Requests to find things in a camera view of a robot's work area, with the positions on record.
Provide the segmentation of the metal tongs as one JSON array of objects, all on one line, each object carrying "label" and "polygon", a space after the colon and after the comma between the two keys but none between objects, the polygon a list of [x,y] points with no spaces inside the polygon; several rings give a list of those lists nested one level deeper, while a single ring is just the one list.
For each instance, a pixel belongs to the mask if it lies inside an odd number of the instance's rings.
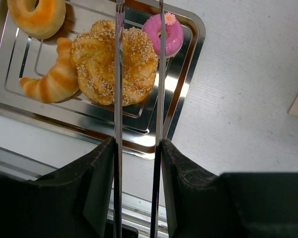
[{"label": "metal tongs", "polygon": [[[155,158],[153,170],[153,188],[151,201],[151,238],[158,237],[158,207],[160,189],[160,171],[162,159],[162,131],[164,112],[164,82],[166,71],[166,32],[164,20],[164,3],[159,1],[161,18],[159,82],[157,95],[156,135],[155,135]],[[125,1],[116,1],[115,22],[115,98],[114,98],[114,237],[122,236],[122,93],[123,93],[123,30],[125,20]]]}]

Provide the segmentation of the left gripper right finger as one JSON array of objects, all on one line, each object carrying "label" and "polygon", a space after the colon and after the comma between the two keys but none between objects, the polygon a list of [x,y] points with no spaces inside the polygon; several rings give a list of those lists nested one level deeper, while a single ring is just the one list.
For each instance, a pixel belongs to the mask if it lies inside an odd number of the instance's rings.
[{"label": "left gripper right finger", "polygon": [[217,176],[162,141],[171,238],[298,238],[298,173]]}]

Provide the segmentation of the pink frosted donut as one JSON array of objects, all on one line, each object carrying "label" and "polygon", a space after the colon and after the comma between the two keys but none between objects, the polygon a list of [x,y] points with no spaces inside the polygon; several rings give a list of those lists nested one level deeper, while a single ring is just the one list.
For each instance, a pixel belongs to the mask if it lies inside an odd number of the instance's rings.
[{"label": "pink frosted donut", "polygon": [[[166,58],[175,56],[181,49],[184,41],[184,33],[176,16],[167,12],[164,14],[165,37],[166,37]],[[142,30],[148,35],[153,43],[155,53],[160,56],[161,48],[161,17],[160,14],[151,16],[144,24]]]}]

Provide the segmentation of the sesame twisted bread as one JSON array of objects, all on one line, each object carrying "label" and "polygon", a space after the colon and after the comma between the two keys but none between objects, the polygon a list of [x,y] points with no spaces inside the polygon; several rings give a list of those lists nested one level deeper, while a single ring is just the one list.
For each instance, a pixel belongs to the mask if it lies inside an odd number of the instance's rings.
[{"label": "sesame twisted bread", "polygon": [[[96,21],[89,32],[72,42],[70,57],[76,66],[82,93],[92,101],[110,105],[115,90],[115,22]],[[132,27],[123,31],[122,104],[141,102],[154,86],[158,56],[148,35]]]}]

